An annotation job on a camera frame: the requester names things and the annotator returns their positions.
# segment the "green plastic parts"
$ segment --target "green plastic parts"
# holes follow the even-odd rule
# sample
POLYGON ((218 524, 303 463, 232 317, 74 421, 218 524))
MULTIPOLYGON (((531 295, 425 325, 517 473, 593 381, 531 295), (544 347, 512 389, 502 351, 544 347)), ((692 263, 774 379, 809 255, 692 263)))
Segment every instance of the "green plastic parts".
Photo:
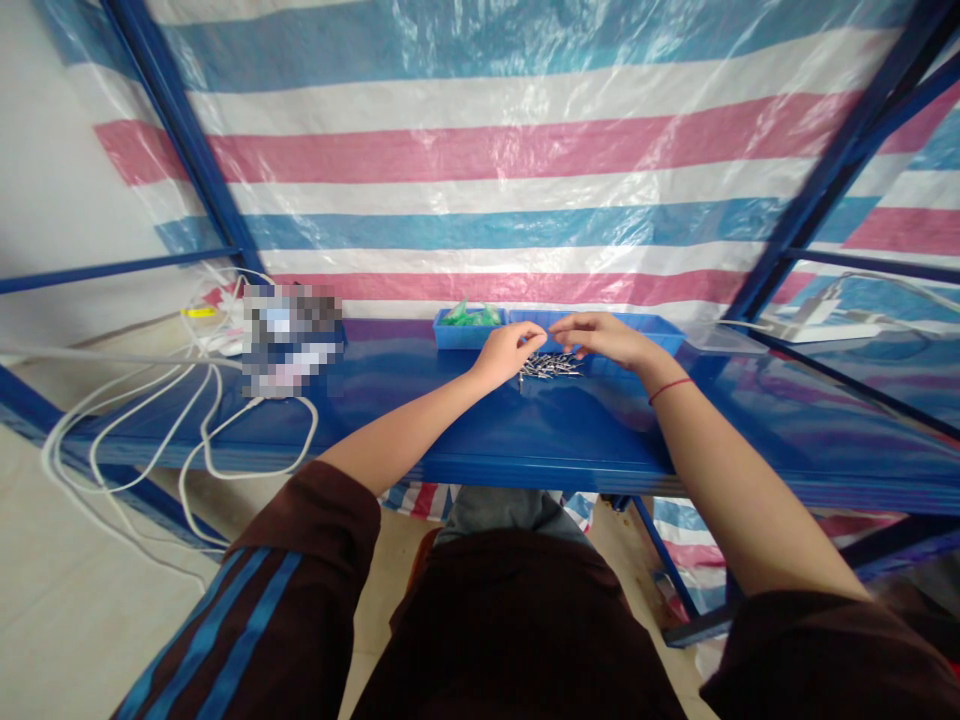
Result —
POLYGON ((441 325, 500 325, 500 313, 492 305, 483 304, 483 310, 467 312, 467 298, 448 312, 440 321, 441 325))

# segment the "power strip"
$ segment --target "power strip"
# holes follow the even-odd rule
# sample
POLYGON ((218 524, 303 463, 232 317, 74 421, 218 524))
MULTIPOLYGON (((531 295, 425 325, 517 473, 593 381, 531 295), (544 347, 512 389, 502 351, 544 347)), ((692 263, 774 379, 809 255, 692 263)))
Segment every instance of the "power strip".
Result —
POLYGON ((876 323, 837 323, 832 325, 807 325, 764 315, 760 322, 766 327, 756 332, 790 343, 826 342, 828 340, 855 340, 876 337, 881 327, 876 323))

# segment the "yellow label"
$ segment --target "yellow label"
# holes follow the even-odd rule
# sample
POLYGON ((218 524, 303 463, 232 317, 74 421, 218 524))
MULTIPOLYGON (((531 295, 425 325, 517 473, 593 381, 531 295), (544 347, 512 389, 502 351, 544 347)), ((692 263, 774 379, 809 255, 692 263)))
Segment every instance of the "yellow label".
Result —
POLYGON ((213 317, 217 314, 216 308, 191 308, 189 310, 181 310, 184 315, 187 317, 213 317))

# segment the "person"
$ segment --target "person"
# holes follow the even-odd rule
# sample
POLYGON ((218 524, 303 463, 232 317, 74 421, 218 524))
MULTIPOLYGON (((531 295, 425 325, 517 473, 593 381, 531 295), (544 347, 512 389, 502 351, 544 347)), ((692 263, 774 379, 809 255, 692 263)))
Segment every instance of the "person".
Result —
MULTIPOLYGON (((812 516, 682 367, 612 315, 549 329, 646 388, 676 472, 746 595, 701 690, 723 718, 960 717, 946 661, 870 595, 812 516)), ((114 717, 336 718, 376 498, 547 333, 493 331, 466 374, 302 468, 114 717)), ((620 584, 548 493, 466 487, 354 718, 682 718, 620 584)))

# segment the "leg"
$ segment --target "leg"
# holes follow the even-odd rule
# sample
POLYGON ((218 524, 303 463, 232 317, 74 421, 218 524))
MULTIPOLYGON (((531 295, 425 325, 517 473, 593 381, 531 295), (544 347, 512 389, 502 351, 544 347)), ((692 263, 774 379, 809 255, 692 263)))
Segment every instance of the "leg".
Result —
POLYGON ((434 547, 487 530, 516 528, 592 547, 573 519, 554 499, 560 493, 522 488, 465 485, 457 495, 446 527, 434 547))

